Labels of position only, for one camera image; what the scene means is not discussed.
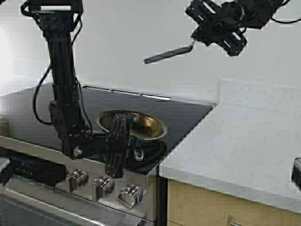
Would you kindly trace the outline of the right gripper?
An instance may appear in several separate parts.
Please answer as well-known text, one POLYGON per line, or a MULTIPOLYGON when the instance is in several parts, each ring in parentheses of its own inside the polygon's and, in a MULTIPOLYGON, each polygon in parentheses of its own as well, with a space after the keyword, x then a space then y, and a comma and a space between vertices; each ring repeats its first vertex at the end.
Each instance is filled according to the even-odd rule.
POLYGON ((238 56, 247 40, 241 32, 245 8, 238 0, 225 2, 220 6, 211 0, 194 0, 185 9, 198 27, 191 38, 206 46, 215 43, 231 57, 238 56))

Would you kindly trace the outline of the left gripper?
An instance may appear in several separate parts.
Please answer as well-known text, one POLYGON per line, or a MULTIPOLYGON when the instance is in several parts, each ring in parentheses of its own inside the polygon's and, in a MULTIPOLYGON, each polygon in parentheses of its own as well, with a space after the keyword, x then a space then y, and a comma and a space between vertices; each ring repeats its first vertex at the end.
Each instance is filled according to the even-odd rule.
POLYGON ((124 176, 126 151, 129 143, 132 118, 123 113, 114 115, 109 132, 94 134, 95 156, 105 164, 105 173, 112 178, 124 176))

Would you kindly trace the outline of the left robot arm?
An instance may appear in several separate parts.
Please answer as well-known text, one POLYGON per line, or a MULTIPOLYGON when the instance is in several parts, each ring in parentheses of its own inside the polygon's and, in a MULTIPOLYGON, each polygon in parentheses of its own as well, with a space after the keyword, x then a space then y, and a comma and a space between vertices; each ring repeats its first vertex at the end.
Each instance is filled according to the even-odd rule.
POLYGON ((20 10, 36 22, 48 44, 54 96, 49 103, 49 125, 55 128, 61 140, 62 154, 73 160, 104 154, 106 174, 122 178, 133 119, 117 113, 109 131, 98 135, 83 117, 71 40, 71 32, 81 22, 82 1, 27 0, 20 10))

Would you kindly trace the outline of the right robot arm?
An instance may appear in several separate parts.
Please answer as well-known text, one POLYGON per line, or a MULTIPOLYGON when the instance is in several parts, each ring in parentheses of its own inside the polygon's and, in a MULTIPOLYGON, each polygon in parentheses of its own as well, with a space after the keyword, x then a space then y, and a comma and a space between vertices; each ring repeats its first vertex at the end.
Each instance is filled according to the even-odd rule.
POLYGON ((230 0, 220 5, 212 0, 193 0, 185 13, 198 24, 192 39, 206 46, 215 43, 235 57, 247 45, 241 29, 262 29, 286 4, 285 0, 230 0))

